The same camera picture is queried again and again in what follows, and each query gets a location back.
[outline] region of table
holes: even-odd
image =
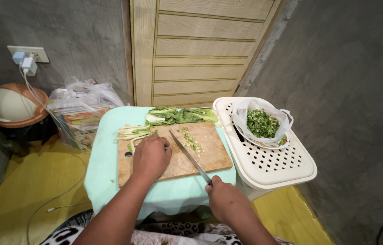
[[[114,141],[117,131],[125,126],[144,125],[150,107],[123,106],[107,112],[99,122],[87,167],[84,187],[92,202],[95,214],[119,191],[118,187],[118,143]],[[229,153],[221,128],[216,128],[223,145]],[[236,183],[236,170],[232,167],[208,174],[218,175],[222,181]],[[206,183],[200,175],[154,183],[146,195],[137,221],[140,222],[154,211],[168,215],[185,212],[199,205],[209,205],[205,192]]]

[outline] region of wooden cutting board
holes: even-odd
[[[158,130],[160,137],[165,137],[172,147],[172,159],[164,174],[158,178],[158,181],[166,181],[176,178],[182,178],[190,175],[198,175],[198,170],[193,166],[184,153],[178,148],[173,141],[169,130],[177,136],[179,141],[185,140],[182,134],[183,128],[188,128],[189,133],[195,136],[195,140],[201,144],[205,152],[198,154],[194,150],[186,149],[191,156],[196,159],[205,172],[215,172],[225,170],[232,167],[231,159],[226,152],[225,147],[220,139],[219,134],[211,122],[184,123],[169,126],[156,126],[151,131]],[[142,140],[134,141],[134,145],[138,145]],[[129,152],[129,140],[118,141],[118,185],[123,186],[132,173],[132,157],[126,157],[125,153]]]

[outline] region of knife blade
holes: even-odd
[[[204,177],[204,180],[207,182],[209,186],[213,186],[213,182],[211,181],[208,174],[202,169],[202,167],[196,162],[196,160],[190,155],[190,153],[184,148],[184,146],[179,142],[178,138],[173,135],[172,131],[170,131],[170,135],[173,138],[173,141],[175,144],[181,149],[181,151],[184,153],[184,155],[190,160],[190,162],[193,164],[193,166],[198,170],[199,174]]]

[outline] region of plastic bag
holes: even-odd
[[[266,114],[272,115],[279,121],[279,128],[276,131],[274,138],[257,138],[247,129],[246,121],[248,108],[252,110],[263,110]],[[290,111],[284,109],[278,110],[269,104],[253,98],[245,99],[242,102],[237,103],[232,110],[232,119],[234,120],[234,124],[243,131],[244,136],[265,145],[271,143],[278,144],[285,133],[287,133],[293,125],[293,117],[290,115]]]
[[[52,103],[47,105],[60,121],[61,142],[73,148],[92,147],[101,117],[124,103],[109,83],[71,77],[65,85],[51,93]]]

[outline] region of electrical outlet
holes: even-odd
[[[40,63],[50,63],[50,60],[47,57],[47,53],[43,47],[23,47],[23,46],[7,46],[10,53],[15,54],[15,52],[25,52],[25,54],[30,56],[31,53],[34,53],[34,57],[36,58],[36,62]]]

